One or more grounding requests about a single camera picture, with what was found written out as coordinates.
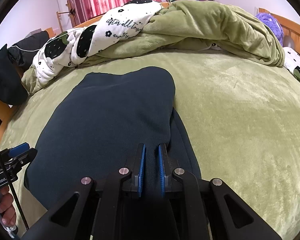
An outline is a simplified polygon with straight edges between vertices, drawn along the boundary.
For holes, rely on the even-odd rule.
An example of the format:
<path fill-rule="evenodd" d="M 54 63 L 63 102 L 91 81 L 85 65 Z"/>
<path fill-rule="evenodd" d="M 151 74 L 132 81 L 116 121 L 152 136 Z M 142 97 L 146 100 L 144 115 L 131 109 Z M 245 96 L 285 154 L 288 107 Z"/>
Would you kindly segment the person left hand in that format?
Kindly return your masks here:
<path fill-rule="evenodd" d="M 2 199 L 0 201 L 0 214 L 2 216 L 2 223 L 5 226 L 13 227 L 16 223 L 16 211 L 13 206 L 13 196 L 9 193 L 10 187 L 3 187 L 0 192 L 2 194 Z"/>

